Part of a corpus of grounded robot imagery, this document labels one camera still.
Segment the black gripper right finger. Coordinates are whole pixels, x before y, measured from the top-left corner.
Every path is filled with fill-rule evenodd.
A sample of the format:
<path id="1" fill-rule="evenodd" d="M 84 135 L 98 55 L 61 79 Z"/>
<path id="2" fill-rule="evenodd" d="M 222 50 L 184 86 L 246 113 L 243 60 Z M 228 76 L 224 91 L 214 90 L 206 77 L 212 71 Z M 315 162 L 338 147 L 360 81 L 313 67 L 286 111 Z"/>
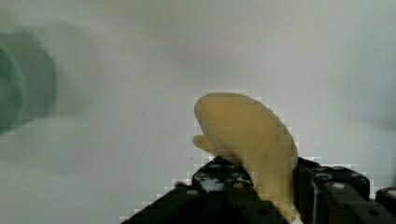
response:
<path id="1" fill-rule="evenodd" d="M 293 171 L 294 199 L 304 224 L 396 224 L 395 188 L 370 197 L 370 181 L 343 166 L 303 158 Z"/>

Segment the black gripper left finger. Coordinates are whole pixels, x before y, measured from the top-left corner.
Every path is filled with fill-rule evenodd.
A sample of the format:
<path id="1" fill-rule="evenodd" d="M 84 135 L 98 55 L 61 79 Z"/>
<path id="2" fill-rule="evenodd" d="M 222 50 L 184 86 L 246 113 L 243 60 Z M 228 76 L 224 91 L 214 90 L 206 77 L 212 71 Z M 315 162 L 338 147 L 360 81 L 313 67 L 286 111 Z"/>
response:
<path id="1" fill-rule="evenodd" d="M 121 224 L 288 224 L 262 200 L 248 173 L 216 157 Z"/>

